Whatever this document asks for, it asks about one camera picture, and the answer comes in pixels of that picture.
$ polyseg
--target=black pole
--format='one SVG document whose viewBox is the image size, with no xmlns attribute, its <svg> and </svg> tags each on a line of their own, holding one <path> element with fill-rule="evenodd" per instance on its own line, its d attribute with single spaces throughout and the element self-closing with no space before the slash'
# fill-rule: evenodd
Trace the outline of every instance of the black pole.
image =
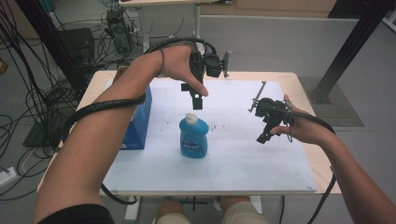
<svg viewBox="0 0 396 224">
<path fill-rule="evenodd" d="M 343 47 L 335 56 L 322 80 L 313 90 L 308 91 L 312 103 L 328 104 L 330 102 L 328 95 L 332 88 L 347 70 L 347 67 L 385 17 L 393 3 L 394 0 L 374 0 L 371 2 L 371 5 L 363 13 L 346 39 Z"/>
<path fill-rule="evenodd" d="M 41 41 L 46 45 L 50 55 L 64 72 L 71 87 L 80 100 L 88 87 L 88 83 L 79 72 L 66 47 L 58 36 L 58 31 L 49 15 L 40 5 L 39 0 L 16 0 L 27 20 L 32 24 Z"/>
</svg>

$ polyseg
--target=bottle label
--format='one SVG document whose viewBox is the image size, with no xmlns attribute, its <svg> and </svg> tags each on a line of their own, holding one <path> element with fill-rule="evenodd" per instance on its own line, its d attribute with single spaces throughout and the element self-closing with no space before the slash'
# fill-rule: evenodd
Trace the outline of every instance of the bottle label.
<svg viewBox="0 0 396 224">
<path fill-rule="evenodd" d="M 182 146 L 184 150 L 186 150 L 189 153 L 200 153 L 202 152 L 202 146 L 199 145 L 198 143 L 191 141 L 190 139 L 183 139 Z"/>
</svg>

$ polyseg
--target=mat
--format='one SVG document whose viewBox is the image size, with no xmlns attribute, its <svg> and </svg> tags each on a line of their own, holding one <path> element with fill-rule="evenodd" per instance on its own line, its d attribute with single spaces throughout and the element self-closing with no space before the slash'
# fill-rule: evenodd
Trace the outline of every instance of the mat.
<svg viewBox="0 0 396 224">
<path fill-rule="evenodd" d="M 299 77 L 300 82 L 305 90 L 313 90 L 321 80 L 321 77 Z M 313 104 L 312 108 L 318 118 L 325 120 L 333 127 L 364 127 L 348 99 L 341 89 L 335 85 L 329 94 L 331 104 Z"/>
</svg>

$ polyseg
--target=shorts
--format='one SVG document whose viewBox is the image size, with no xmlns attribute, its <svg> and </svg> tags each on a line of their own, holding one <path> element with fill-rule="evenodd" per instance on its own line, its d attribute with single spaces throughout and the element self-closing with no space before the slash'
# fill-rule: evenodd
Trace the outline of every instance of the shorts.
<svg viewBox="0 0 396 224">
<path fill-rule="evenodd" d="M 189 219 L 180 214 L 172 213 L 161 217 L 158 224 L 191 224 Z M 251 202 L 240 202 L 231 206 L 224 215 L 221 224 L 267 224 Z"/>
</svg>

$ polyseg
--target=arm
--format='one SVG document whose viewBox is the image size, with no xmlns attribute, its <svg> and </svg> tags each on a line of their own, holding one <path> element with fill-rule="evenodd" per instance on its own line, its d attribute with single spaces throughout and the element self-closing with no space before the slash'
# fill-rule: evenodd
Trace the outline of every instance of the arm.
<svg viewBox="0 0 396 224">
<path fill-rule="evenodd" d="M 202 95 L 206 88 L 190 72 L 191 48 L 166 48 L 164 62 L 159 51 L 135 59 L 125 73 L 95 102 L 140 97 L 161 71 L 183 80 Z M 134 106 L 110 109 L 81 119 L 73 128 L 48 169 L 35 203 L 35 220 L 82 203 L 102 204 L 99 189 L 115 160 Z"/>
<path fill-rule="evenodd" d="M 296 119 L 291 132 L 296 139 L 316 144 L 326 153 L 355 223 L 396 223 L 395 205 L 359 166 L 340 138 L 306 119 Z M 287 134 L 289 128 L 278 126 L 271 133 Z"/>
</svg>

